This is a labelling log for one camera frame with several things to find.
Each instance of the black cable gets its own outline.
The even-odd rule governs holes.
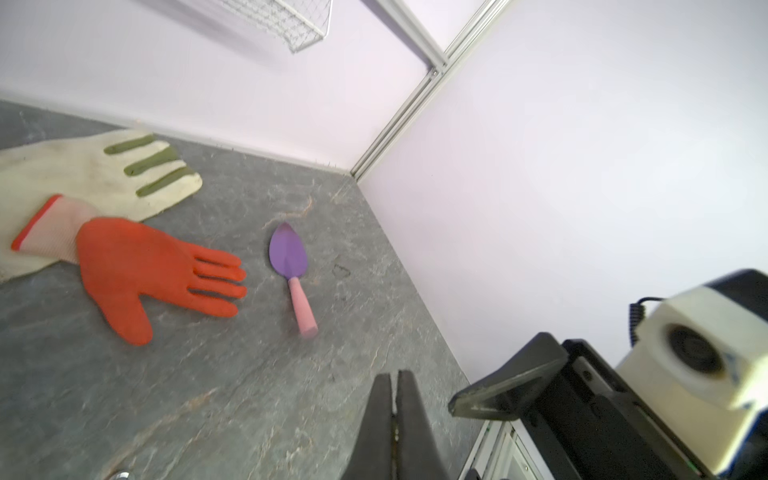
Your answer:
[[[645,320],[645,306],[643,302],[663,302],[664,300],[660,296],[644,296],[637,302],[629,304],[629,342],[632,346],[637,343],[635,329],[640,325],[640,322]]]

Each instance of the glove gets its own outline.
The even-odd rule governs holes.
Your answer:
[[[55,195],[14,239],[21,253],[53,255],[80,263],[88,295],[112,329],[132,345],[152,340],[139,295],[149,295],[213,316],[235,316],[232,303],[208,296],[246,295],[240,259],[185,243],[142,223],[99,217],[80,200]]]
[[[0,151],[0,283],[56,261],[10,249],[16,234],[52,194],[86,200],[103,215],[140,221],[177,204],[202,184],[167,142],[142,131],[111,131]]]

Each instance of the gray marble surface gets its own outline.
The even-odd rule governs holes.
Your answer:
[[[0,102],[0,148],[113,126]],[[450,417],[466,379],[352,178],[168,139],[203,188],[147,223],[243,260],[233,319],[144,297],[154,338],[124,343],[58,263],[0,285],[0,478],[321,478],[349,459],[378,372],[414,371],[456,478],[480,422]],[[289,220],[319,336],[298,336],[266,256]]]

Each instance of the glove cuff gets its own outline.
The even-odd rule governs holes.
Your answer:
[[[54,195],[16,236],[11,250],[80,263],[75,245],[78,231],[100,216],[101,212],[82,200]]]

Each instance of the wire basket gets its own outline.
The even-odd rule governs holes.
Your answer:
[[[333,0],[211,0],[282,38],[294,53],[316,44],[331,25]]]

